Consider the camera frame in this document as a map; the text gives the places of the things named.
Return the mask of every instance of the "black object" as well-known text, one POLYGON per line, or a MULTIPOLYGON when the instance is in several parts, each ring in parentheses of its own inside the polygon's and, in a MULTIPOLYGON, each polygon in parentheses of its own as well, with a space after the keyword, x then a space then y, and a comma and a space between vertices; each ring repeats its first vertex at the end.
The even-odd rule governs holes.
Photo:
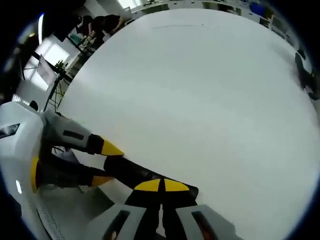
POLYGON ((58 74, 58 76, 56 77, 56 80, 54 81, 54 84, 53 84, 53 87, 52 87, 52 90, 49 94, 49 97, 47 98, 46 102, 45 102, 45 105, 44 105, 44 108, 43 108, 43 111, 45 111, 47 109, 47 106, 48 106, 48 103, 49 103, 49 100, 52 98, 52 96, 54 95, 55 93, 55 90, 59 84, 59 82, 63 79, 63 77, 58 74))
POLYGON ((20 126, 20 123, 17 123, 17 124, 0 128, 0 139, 15 135, 19 126, 20 126))
POLYGON ((134 239, 154 239, 159 226, 159 210, 162 204, 162 225, 168 240, 187 240, 184 227, 176 209, 196 206, 191 190, 166 191, 165 181, 162 177, 158 191, 133 190, 127 198, 126 205, 146 208, 140 221, 134 239))
POLYGON ((88 154, 101 154, 105 140, 99 135, 90 134, 85 146, 85 152, 88 154))
POLYGON ((303 57, 304 60, 306 60, 306 55, 305 55, 305 51, 303 51, 301 48, 297 51, 301 57, 303 57))
POLYGON ((314 94, 313 92, 308 92, 308 95, 309 95, 309 98, 311 98, 314 101, 319 100, 318 95, 314 94))
POLYGON ((32 100, 32 101, 30 102, 29 106, 30 106, 31 108, 33 108, 34 110, 36 110, 36 111, 38 111, 38 109, 39 109, 37 102, 34 101, 34 100, 32 100))
POLYGON ((17 200, 16 200, 11 194, 9 194, 9 199, 10 199, 10 201, 12 201, 12 203, 13 203, 13 208, 14 208, 16 214, 21 217, 21 215, 22 215, 22 210, 21 210, 21 205, 20 205, 20 203, 18 203, 17 200))
POLYGON ((64 136, 67 136, 67 137, 71 137, 71 138, 75 138, 75 139, 79 139, 79 140, 82 140, 84 139, 85 136, 77 133, 77 132, 74 132, 74 131, 68 131, 68 130, 64 130, 63 131, 63 135, 64 136))
POLYGON ((233 11, 234 7, 233 6, 224 5, 224 4, 218 4, 218 10, 228 13, 228 11, 233 11))
POLYGON ((101 169, 42 152, 36 166, 35 183, 37 188, 42 184, 55 184, 61 188, 91 187, 94 176, 107 177, 101 169))
POLYGON ((63 42, 77 25, 78 17, 69 11, 45 12, 42 20, 44 38, 53 34, 63 42))
POLYGON ((308 86, 313 93, 317 93, 317 81, 315 78, 312 77, 310 73, 308 73, 303 65, 302 59, 299 55, 299 53, 295 54, 294 58, 296 67, 298 69, 298 76, 299 76, 299 82, 302 87, 302 89, 305 89, 306 86, 308 86))
POLYGON ((97 34, 101 34, 102 31, 111 34, 112 30, 117 27, 119 20, 120 16, 113 14, 107 16, 97 16, 92 20, 92 29, 97 34))
MULTIPOLYGON (((104 161, 103 169, 105 170, 107 176, 114 177, 131 189, 134 189, 140 183, 152 179, 166 178, 174 180, 172 178, 151 171, 145 167, 142 167, 123 156, 108 156, 104 161)), ((191 186, 188 184, 185 185, 190 189, 190 194, 193 199, 196 199, 199 193, 199 189, 195 186, 191 186)))

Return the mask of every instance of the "black cable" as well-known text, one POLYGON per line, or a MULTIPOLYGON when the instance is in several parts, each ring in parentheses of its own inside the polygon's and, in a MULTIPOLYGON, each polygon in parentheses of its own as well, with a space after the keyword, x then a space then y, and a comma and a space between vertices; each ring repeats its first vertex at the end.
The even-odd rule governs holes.
POLYGON ((62 97, 64 97, 64 94, 62 93, 62 88, 61 88, 61 81, 59 82, 59 88, 60 88, 60 94, 62 97))
POLYGON ((67 80, 63 79, 63 81, 65 82, 65 84, 67 84, 68 86, 70 86, 70 83, 69 83, 67 80))
POLYGON ((54 105, 55 101, 53 99, 49 99, 48 104, 54 105))
POLYGON ((23 70, 30 70, 30 69, 37 69, 38 66, 34 66, 34 67, 27 67, 27 68, 24 68, 23 70))
POLYGON ((56 112, 57 111, 57 106, 56 106, 56 104, 57 104, 57 92, 56 92, 56 90, 54 91, 54 93, 55 93, 55 95, 54 95, 54 111, 56 112))
POLYGON ((62 150, 61 148, 57 147, 57 146, 54 146, 53 149, 56 151, 56 150, 59 150, 60 152, 64 153, 65 151, 62 150))
POLYGON ((24 71, 24 69, 23 69, 23 67, 22 67, 22 64, 21 64, 21 57, 19 57, 19 70, 20 70, 20 72, 21 72, 21 76, 22 76, 22 78, 23 78, 23 80, 25 81, 26 80, 26 77, 25 77, 25 71, 24 71))
POLYGON ((50 104, 50 105, 53 106, 53 107, 55 106, 55 105, 54 105, 53 103, 51 103, 51 102, 48 102, 48 104, 50 104))

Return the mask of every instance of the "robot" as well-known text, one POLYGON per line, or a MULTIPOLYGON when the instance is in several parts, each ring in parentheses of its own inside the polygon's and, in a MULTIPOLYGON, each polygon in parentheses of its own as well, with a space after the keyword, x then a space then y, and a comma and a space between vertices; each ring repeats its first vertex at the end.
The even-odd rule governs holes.
POLYGON ((0 106, 0 168, 7 193, 37 239, 52 238, 39 215, 42 187, 96 187, 116 178, 132 193, 124 204, 86 222, 82 239, 155 239, 162 205, 167 239, 241 240, 231 222, 196 203, 196 187, 138 166, 108 140, 51 110, 37 112, 21 102, 0 106), (52 153, 53 146, 106 156, 104 170, 63 160, 52 153))

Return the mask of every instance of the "window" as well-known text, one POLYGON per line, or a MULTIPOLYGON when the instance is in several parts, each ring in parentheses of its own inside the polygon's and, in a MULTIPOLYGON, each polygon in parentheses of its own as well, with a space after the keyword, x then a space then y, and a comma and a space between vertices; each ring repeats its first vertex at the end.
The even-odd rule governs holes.
POLYGON ((141 6, 142 2, 145 0, 117 0, 120 5, 125 9, 127 7, 130 7, 131 9, 141 6))
MULTIPOLYGON (((38 46, 35 52, 39 55, 43 55, 45 60, 51 63, 53 66, 57 64, 58 61, 65 61, 69 54, 63 50, 56 43, 53 43, 49 38, 42 41, 42 44, 38 46)), ((31 57, 24 68, 24 76, 26 81, 31 81, 38 88, 43 91, 47 91, 49 85, 45 80, 37 73, 39 61, 35 57, 31 57)))
POLYGON ((23 103, 26 104, 26 105, 29 105, 29 104, 30 104, 30 102, 27 102, 27 101, 25 101, 25 100, 22 100, 21 97, 19 97, 19 96, 16 95, 16 94, 13 94, 13 96, 12 96, 12 102, 23 102, 23 103))

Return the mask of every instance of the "desk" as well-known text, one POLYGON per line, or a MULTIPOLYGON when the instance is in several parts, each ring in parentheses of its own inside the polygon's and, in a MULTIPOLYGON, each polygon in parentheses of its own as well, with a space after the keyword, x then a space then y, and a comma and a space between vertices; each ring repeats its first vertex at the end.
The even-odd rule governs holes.
MULTIPOLYGON (((243 239, 282 240, 304 214, 320 169, 317 115, 299 87, 295 52, 238 15, 161 11, 103 44, 59 111, 131 161, 197 186, 198 204, 243 239)), ((103 166, 102 156, 75 154, 103 166)), ((113 189, 120 202, 128 196, 113 189)))
POLYGON ((272 15, 270 19, 266 19, 260 15, 253 13, 250 9, 250 4, 248 1, 243 2, 241 0, 158 0, 151 4, 134 7, 131 11, 133 19, 138 19, 143 15, 166 10, 184 8, 219 10, 219 6, 232 7, 233 9, 227 10, 227 12, 240 15, 244 18, 250 19, 258 24, 261 24, 266 28, 269 28, 271 31, 278 34, 282 38, 284 38, 296 50, 300 48, 298 38, 286 23, 284 23, 282 20, 280 20, 278 17, 275 17, 274 15, 272 15), (287 28, 288 30, 278 29, 274 25, 276 24, 276 22, 277 24, 285 26, 285 28, 287 28))

